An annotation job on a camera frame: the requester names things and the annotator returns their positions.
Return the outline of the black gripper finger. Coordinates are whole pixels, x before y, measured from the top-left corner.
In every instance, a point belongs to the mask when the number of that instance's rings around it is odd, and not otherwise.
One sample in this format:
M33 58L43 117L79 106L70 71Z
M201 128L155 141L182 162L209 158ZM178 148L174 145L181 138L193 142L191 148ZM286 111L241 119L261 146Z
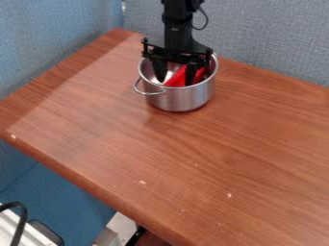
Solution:
M198 71L199 67L198 67L198 63L197 62L190 62L186 65L186 70L185 70L185 84L187 86L191 86L194 83L194 79L195 79L195 74Z
M156 77L156 80L159 82L163 82L167 75L167 62L163 59L155 58L151 61L154 74Z

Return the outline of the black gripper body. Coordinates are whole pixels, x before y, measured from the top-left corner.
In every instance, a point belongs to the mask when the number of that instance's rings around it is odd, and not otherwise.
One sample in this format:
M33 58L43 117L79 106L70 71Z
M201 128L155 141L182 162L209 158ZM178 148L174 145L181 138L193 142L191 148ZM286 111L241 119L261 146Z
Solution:
M214 51L194 39L193 29L190 20L166 21L163 36L142 39L143 57L182 64L195 62L199 66L207 66Z

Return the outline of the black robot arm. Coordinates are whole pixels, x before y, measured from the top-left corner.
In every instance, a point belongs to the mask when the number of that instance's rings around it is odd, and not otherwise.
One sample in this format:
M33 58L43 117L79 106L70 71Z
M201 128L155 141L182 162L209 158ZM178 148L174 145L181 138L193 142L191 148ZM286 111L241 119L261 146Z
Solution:
M201 31L193 25L193 17L201 12L205 0L160 0L163 5L162 22L164 35L159 42L147 37L142 39L142 55L150 60L156 80L163 83L167 76L167 63L182 65L183 86L193 86L198 71L210 66L214 49L199 43L193 37L193 31Z

